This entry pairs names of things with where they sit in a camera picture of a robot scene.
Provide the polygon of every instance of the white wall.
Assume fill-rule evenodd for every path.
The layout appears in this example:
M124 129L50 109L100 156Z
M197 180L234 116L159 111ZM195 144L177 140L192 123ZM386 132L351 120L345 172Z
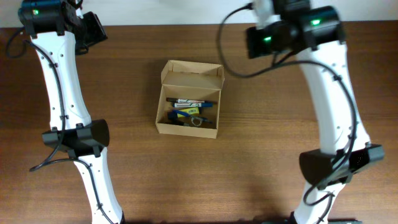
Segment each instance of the white wall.
M0 27L20 27L22 0L0 0ZM85 0L84 11L96 13L103 25L218 24L249 0ZM398 0L312 0L313 7L332 5L344 21L398 20ZM254 22L240 12L229 22Z

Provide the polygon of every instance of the cable clip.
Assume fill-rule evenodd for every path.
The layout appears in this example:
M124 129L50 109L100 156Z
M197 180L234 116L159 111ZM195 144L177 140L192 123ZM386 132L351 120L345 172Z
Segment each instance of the cable clip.
M333 76L333 80L334 81L342 81L342 77L341 77L341 75L335 75L335 76Z
M356 139L356 135L354 135L354 136L349 135L349 136L348 136L348 139Z
M62 115L61 115L61 116L60 116L60 119L61 119L61 120L63 120L63 119L69 119L69 115L65 115L65 116L62 116Z
M253 10L253 2L248 3L246 9Z
M321 217L318 217L318 220L321 222L325 222L325 221L323 221L323 219Z
M100 205L97 204L97 207L98 207L97 210L100 210L100 209L102 208L103 205L104 205L104 204L102 204L102 203L101 203Z
M88 170L90 170L90 167L93 167L93 164L90 164L89 166L86 166L86 168L87 168Z
M50 63L49 67L50 68L58 68L58 63Z

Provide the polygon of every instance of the blue marker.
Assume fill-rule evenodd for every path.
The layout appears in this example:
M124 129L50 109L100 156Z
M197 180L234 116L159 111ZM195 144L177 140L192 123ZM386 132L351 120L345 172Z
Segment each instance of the blue marker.
M180 115L182 115L182 116L186 116L186 117L192 118L191 121L192 121L193 125L195 125L196 127L199 127L199 126L201 125L202 122L207 122L207 123L213 124L213 122L209 121L207 118L202 118L202 117L190 115L190 114L188 114L188 113L186 113L186 112L179 111L179 110L173 110L173 112L174 112L174 113L177 113L177 114L180 114ZM196 119L200 121L199 124L195 124L195 123L193 122L193 121L196 120Z

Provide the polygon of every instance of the wooden table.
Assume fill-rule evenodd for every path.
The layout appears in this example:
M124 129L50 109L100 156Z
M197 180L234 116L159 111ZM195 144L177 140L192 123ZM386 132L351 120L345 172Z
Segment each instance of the wooden table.
M242 72L271 62L246 59L248 26L228 26L223 40L229 60ZM358 108L386 158L356 175L338 197L331 218L396 223L398 22L350 22L345 27ZM169 59L219 63L216 30L216 25L106 27L109 40L77 57L88 111L109 124L108 165L127 220L287 217L299 204L304 185L299 154L318 148L319 142L298 67L248 80L227 74L217 139L156 130L162 68ZM88 200L73 164L28 172L50 152L41 140L50 110L34 51L28 49L18 60L4 56L14 31L0 30L0 222L89 223Z

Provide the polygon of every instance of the metal ring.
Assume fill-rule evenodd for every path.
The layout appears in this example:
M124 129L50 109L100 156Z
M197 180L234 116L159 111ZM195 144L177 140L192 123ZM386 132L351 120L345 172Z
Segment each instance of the metal ring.
M199 124L195 124L195 122L193 122L193 121L196 120L196 119L200 121ZM192 124L195 125L196 127L199 127L199 126L201 126L202 119L192 118L192 119L191 119L191 122L192 122Z

